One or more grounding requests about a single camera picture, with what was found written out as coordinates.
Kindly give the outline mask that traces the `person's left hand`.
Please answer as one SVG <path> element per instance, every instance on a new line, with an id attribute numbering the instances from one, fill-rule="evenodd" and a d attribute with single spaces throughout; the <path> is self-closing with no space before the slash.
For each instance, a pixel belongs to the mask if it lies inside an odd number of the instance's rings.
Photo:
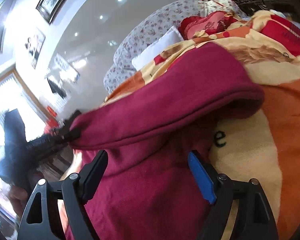
<path id="1" fill-rule="evenodd" d="M 29 182 L 31 186 L 34 186 L 37 181 L 43 179 L 44 175 L 40 171 L 32 172 L 26 175 L 26 180 Z M 16 185 L 12 185 L 7 198 L 10 201 L 14 212 L 16 213 L 18 218 L 21 218 L 26 206 L 26 203 L 29 199 L 28 192 L 22 187 L 18 187 Z"/>

